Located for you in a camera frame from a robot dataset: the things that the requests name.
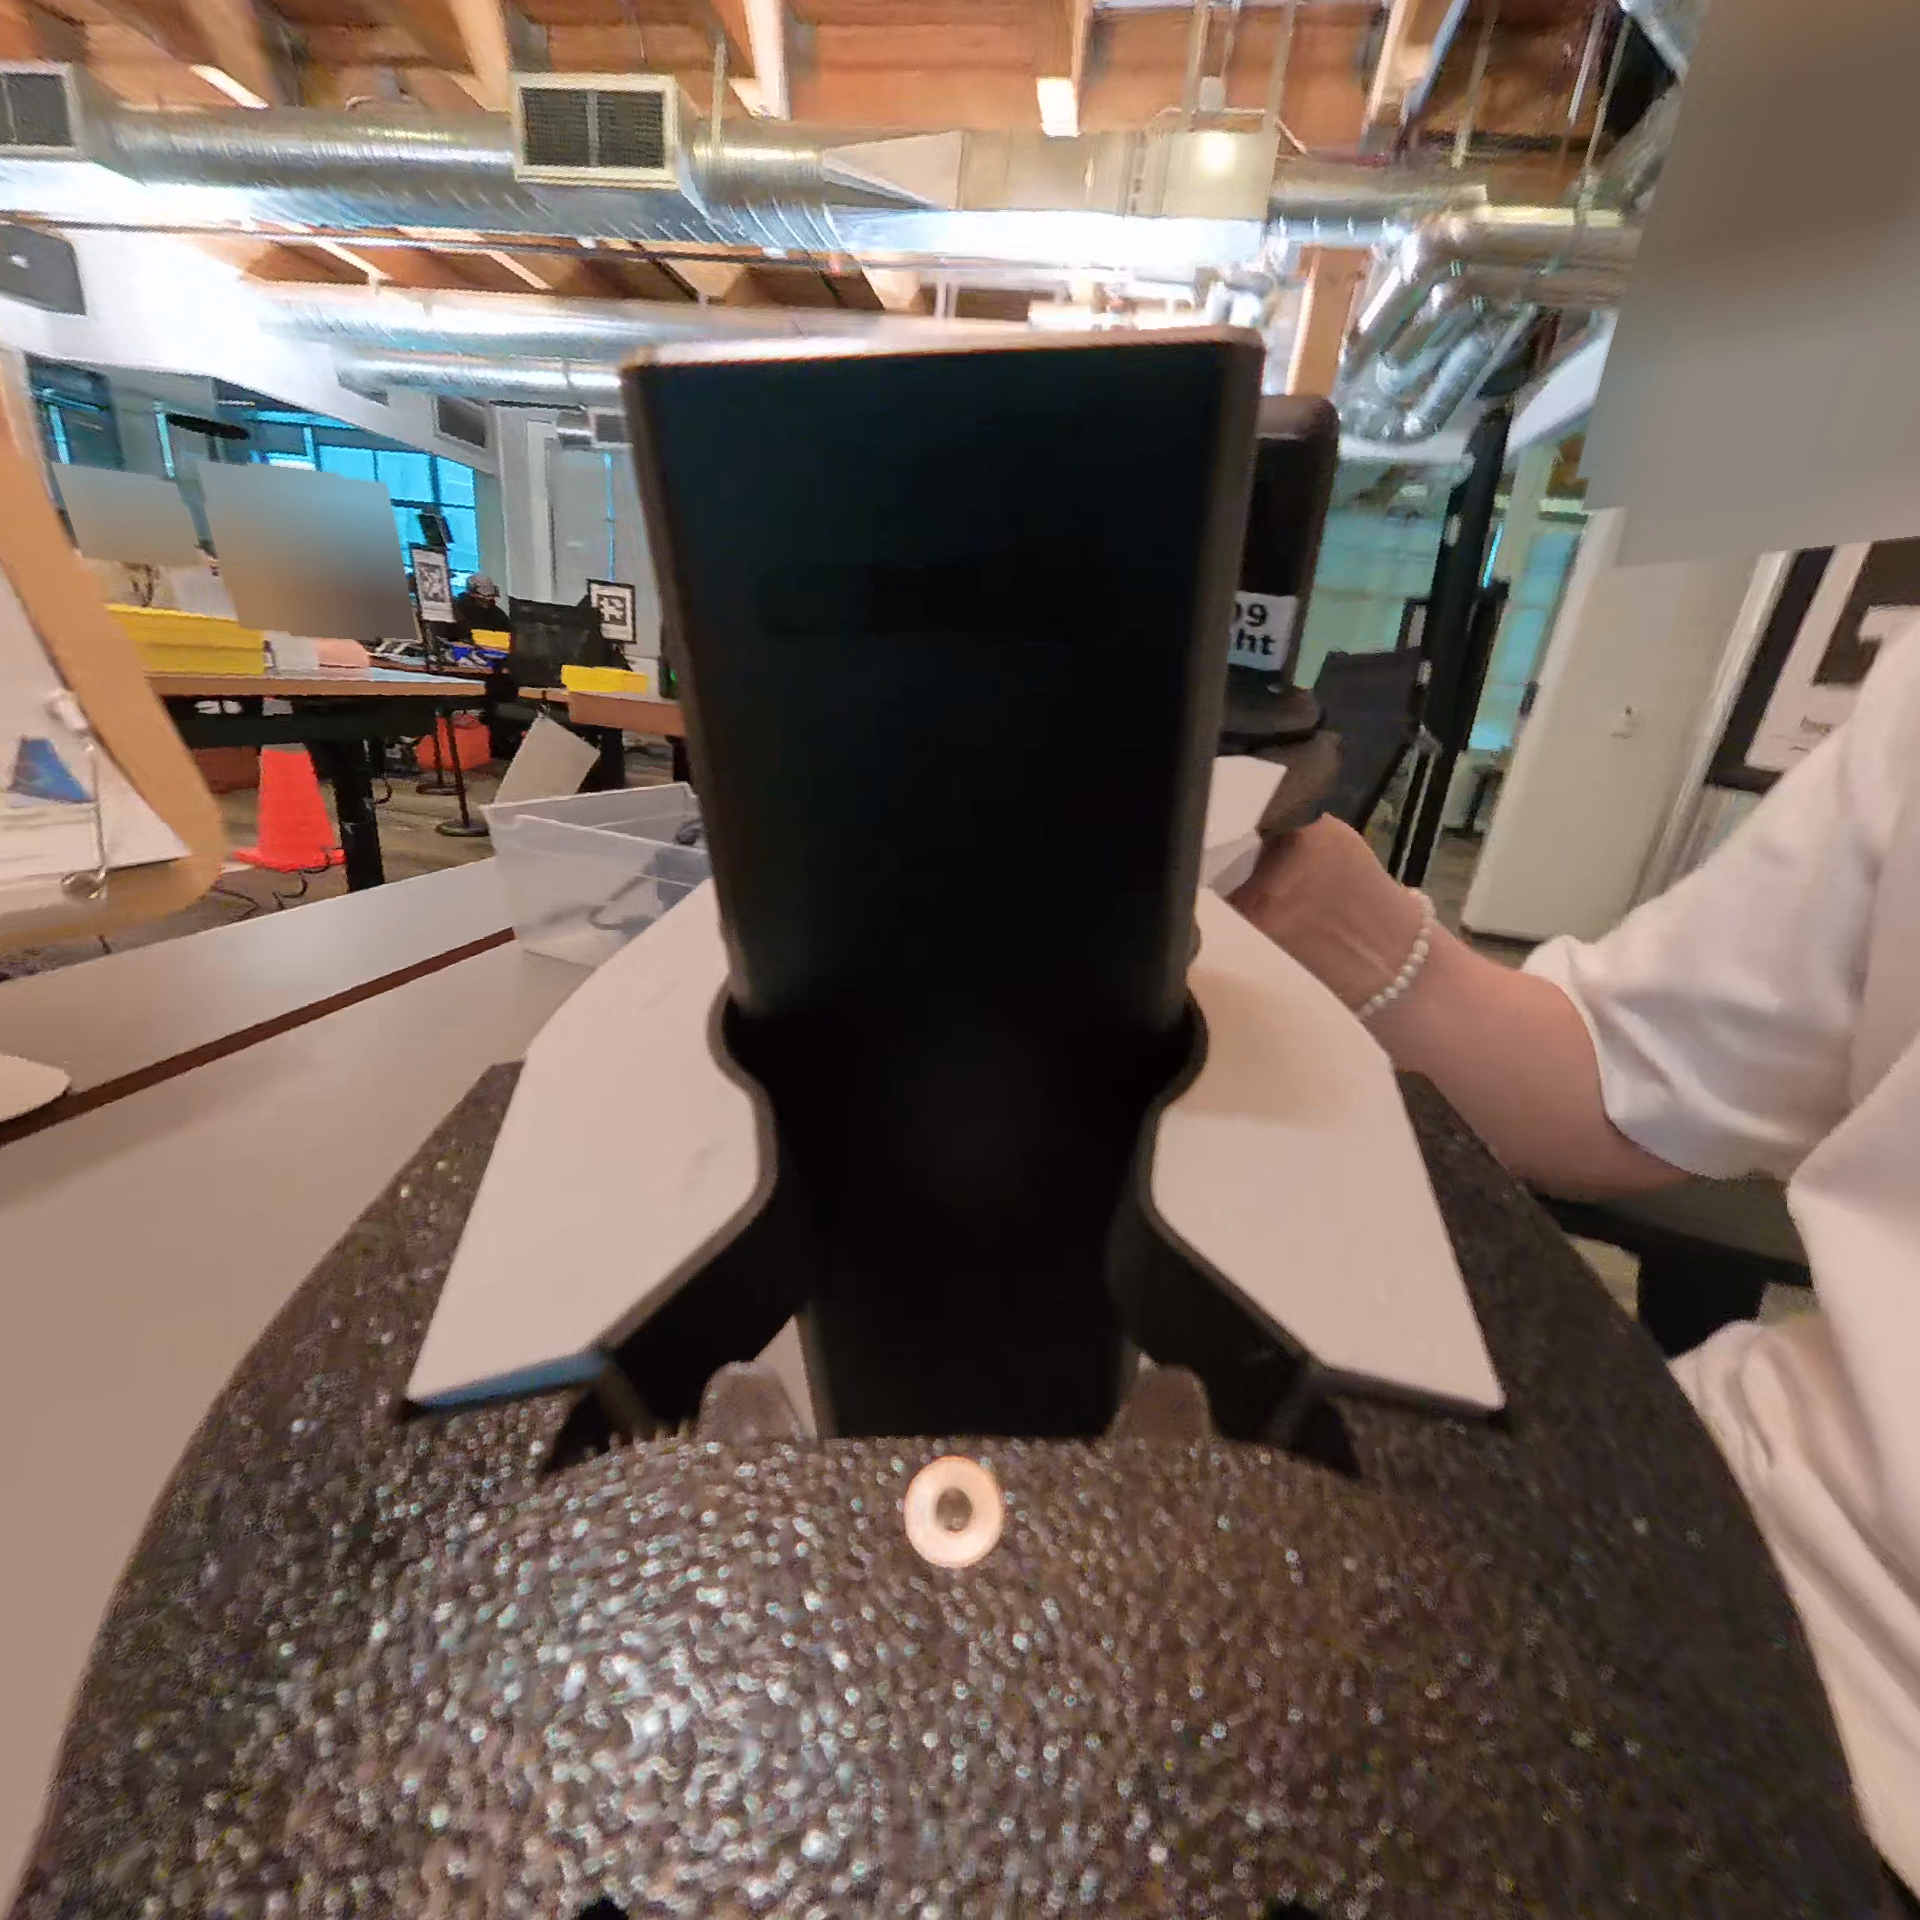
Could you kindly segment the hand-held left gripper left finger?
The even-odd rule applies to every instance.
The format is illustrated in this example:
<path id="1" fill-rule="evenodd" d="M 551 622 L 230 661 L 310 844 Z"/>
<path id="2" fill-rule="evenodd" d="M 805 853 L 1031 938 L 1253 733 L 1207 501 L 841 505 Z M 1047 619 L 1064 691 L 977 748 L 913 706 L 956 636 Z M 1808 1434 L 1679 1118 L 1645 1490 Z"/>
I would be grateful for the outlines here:
<path id="1" fill-rule="evenodd" d="M 775 1189 L 773 1123 L 724 1055 L 712 882 L 605 959 L 527 1045 L 404 1399 L 585 1382 Z"/>

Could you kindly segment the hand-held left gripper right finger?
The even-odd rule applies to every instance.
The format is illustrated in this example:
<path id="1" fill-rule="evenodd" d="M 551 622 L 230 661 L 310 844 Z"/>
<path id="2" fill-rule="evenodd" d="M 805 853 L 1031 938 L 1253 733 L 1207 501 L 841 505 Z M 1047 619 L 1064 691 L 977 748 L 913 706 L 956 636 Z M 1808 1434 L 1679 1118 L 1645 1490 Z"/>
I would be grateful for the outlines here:
<path id="1" fill-rule="evenodd" d="M 1117 1211 L 1117 1310 L 1214 1429 L 1290 1438 L 1360 1399 L 1482 1422 L 1504 1388 L 1382 1049 L 1218 895 L 1192 906 L 1188 1052 Z"/>

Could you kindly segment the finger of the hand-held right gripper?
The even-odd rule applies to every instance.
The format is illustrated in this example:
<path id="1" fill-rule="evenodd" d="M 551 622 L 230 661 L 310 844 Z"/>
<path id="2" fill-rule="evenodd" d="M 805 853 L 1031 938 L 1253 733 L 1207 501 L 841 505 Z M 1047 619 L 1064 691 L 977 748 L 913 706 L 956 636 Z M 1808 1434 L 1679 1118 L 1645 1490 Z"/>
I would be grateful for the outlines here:
<path id="1" fill-rule="evenodd" d="M 1253 877 L 1263 851 L 1288 837 L 1288 767 L 1276 759 L 1216 757 L 1198 882 L 1230 898 Z"/>

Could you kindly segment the black usb hub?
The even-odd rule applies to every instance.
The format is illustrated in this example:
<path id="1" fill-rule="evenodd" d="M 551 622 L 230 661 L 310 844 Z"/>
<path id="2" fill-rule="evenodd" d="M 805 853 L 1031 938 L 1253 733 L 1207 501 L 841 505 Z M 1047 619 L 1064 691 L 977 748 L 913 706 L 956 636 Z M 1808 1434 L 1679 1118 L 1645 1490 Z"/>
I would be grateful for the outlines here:
<path id="1" fill-rule="evenodd" d="M 1295 1363 L 1145 1223 L 1263 353 L 1228 327 L 705 343 L 621 373 L 773 1110 L 750 1223 L 621 1341 L 682 1419 L 793 1317 L 846 1435 L 1103 1434 L 1137 1350 L 1256 1438 Z"/>

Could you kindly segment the clear plastic bin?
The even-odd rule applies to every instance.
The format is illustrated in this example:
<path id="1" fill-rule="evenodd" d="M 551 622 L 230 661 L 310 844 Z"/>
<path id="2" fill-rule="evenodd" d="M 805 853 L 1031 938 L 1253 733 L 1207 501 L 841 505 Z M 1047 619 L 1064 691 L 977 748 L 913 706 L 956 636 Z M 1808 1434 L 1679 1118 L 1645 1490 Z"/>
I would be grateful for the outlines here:
<path id="1" fill-rule="evenodd" d="M 519 946 L 597 969 L 710 875 L 686 781 L 484 810 Z"/>

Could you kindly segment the person's right forearm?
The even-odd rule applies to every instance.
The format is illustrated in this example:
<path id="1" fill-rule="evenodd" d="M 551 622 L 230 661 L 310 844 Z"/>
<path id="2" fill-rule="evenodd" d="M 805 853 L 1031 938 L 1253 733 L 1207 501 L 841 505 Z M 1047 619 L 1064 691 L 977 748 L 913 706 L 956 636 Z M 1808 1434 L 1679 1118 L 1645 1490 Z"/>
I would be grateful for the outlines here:
<path id="1" fill-rule="evenodd" d="M 1422 972 L 1372 1019 L 1526 1187 L 1569 1199 L 1654 1194 L 1685 1172 L 1631 1143 L 1601 1103 L 1593 1035 L 1548 978 L 1502 966 L 1436 927 Z"/>

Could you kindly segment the person's right hand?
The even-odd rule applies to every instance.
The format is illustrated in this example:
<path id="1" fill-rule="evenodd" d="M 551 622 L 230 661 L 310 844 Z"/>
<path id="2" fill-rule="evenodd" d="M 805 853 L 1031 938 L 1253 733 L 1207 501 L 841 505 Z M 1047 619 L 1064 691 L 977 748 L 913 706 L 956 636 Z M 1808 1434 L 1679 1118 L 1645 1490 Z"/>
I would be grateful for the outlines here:
<path id="1" fill-rule="evenodd" d="M 1428 895 L 1333 818 L 1268 846 L 1230 902 L 1365 1023 L 1410 993 L 1437 933 Z"/>

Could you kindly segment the black office chair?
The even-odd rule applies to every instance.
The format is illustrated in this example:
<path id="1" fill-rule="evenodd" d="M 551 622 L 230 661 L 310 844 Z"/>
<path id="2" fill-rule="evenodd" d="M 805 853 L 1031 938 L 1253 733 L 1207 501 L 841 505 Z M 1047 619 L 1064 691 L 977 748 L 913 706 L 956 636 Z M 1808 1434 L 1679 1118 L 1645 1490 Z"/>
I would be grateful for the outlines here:
<path id="1" fill-rule="evenodd" d="M 1326 817 L 1366 833 L 1420 742 L 1426 679 L 1422 647 L 1326 654 L 1312 684 L 1324 733 L 1336 748 Z"/>

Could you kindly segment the wooden pillar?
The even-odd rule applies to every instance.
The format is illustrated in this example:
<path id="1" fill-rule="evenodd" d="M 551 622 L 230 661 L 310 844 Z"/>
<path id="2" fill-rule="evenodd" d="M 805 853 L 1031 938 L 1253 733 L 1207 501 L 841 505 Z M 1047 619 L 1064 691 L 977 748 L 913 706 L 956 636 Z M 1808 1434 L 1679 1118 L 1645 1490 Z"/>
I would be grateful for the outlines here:
<path id="1" fill-rule="evenodd" d="M 1287 353 L 1285 396 L 1330 398 L 1352 327 L 1352 311 L 1373 270 L 1373 251 L 1306 246 L 1301 254 L 1301 301 Z"/>

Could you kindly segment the white foam board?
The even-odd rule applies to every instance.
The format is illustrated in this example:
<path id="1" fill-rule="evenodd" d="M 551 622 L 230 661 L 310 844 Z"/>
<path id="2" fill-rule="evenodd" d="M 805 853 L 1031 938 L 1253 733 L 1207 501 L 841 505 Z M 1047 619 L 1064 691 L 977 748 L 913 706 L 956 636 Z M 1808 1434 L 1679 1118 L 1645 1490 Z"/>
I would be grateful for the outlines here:
<path id="1" fill-rule="evenodd" d="M 486 814 L 521 802 L 573 797 L 585 789 L 597 761 L 598 750 L 586 735 L 542 714 L 526 730 Z"/>

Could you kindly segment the orange traffic cone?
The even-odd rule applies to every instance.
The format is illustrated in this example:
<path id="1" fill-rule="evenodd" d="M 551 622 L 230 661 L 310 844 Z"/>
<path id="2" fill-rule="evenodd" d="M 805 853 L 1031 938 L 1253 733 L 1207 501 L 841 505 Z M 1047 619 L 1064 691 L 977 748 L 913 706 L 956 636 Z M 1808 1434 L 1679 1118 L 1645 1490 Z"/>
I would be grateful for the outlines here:
<path id="1" fill-rule="evenodd" d="M 272 746 L 258 753 L 254 842 L 236 847 L 230 858 L 273 875 L 329 874 L 345 865 L 345 847 L 306 748 Z"/>

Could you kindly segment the white t-shirt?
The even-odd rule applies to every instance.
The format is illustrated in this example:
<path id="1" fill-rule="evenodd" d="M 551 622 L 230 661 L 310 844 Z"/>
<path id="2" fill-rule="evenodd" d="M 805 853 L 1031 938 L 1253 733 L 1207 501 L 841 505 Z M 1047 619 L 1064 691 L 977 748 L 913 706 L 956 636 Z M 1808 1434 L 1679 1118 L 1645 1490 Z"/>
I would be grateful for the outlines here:
<path id="1" fill-rule="evenodd" d="M 1918 638 L 1716 853 L 1526 972 L 1589 1027 L 1615 1129 L 1783 1185 L 1814 1308 L 1672 1365 L 1750 1501 L 1862 1823 L 1918 1874 Z"/>

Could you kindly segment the black framed marker sign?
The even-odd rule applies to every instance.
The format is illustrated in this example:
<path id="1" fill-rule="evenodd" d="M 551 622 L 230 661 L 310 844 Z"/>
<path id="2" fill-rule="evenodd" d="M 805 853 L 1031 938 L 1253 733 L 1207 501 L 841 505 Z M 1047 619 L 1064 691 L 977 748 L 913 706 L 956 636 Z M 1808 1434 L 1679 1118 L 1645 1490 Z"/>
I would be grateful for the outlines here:
<path id="1" fill-rule="evenodd" d="M 1797 550 L 1767 605 L 1708 783 L 1769 790 L 1837 731 L 1872 668 L 1916 619 L 1916 538 Z"/>

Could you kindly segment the black-legged wooden table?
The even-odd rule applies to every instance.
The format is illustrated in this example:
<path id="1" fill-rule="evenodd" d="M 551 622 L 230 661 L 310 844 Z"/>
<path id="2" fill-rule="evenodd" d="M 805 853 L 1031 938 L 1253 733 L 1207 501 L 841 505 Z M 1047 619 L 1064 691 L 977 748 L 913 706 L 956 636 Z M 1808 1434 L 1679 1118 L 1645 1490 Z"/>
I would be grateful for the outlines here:
<path id="1" fill-rule="evenodd" d="M 186 750 L 306 748 L 330 789 L 348 892 L 384 884 L 372 748 L 432 735 L 444 716 L 481 710 L 481 681 L 391 668 L 317 675 L 149 675 Z"/>

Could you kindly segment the printed instruction sheet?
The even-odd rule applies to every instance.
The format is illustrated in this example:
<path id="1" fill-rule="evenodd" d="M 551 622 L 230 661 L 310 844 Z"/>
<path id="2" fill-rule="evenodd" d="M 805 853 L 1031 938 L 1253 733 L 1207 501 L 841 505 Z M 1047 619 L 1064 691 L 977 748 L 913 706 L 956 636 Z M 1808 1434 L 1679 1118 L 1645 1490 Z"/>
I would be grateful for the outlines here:
<path id="1" fill-rule="evenodd" d="M 180 837 L 136 796 L 1 582 L 1 910 L 70 898 L 69 879 L 170 862 Z"/>

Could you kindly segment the white vent grille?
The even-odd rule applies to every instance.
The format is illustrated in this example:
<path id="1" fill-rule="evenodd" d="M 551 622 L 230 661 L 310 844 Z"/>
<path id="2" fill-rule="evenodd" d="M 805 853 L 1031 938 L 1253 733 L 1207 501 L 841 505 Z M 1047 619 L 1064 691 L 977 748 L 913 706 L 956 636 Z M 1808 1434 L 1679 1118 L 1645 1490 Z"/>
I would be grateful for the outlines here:
<path id="1" fill-rule="evenodd" d="M 682 86 L 658 74 L 512 74 L 512 174 L 542 185 L 682 185 Z"/>

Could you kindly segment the spiral metal duct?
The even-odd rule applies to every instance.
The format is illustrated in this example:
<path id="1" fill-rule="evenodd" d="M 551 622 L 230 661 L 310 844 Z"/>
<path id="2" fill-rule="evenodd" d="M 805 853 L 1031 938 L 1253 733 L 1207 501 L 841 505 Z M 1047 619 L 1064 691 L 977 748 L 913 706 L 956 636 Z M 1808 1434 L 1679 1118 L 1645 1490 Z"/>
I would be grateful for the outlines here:
<path id="1" fill-rule="evenodd" d="M 863 174 L 793 131 L 709 124 L 682 102 L 686 174 L 696 204 L 793 201 L 826 207 L 922 207 L 922 196 Z M 430 113 L 304 107 L 159 110 L 108 101 L 76 67 L 4 67 L 4 161 L 93 163 L 144 182 L 505 190 L 512 110 Z"/>

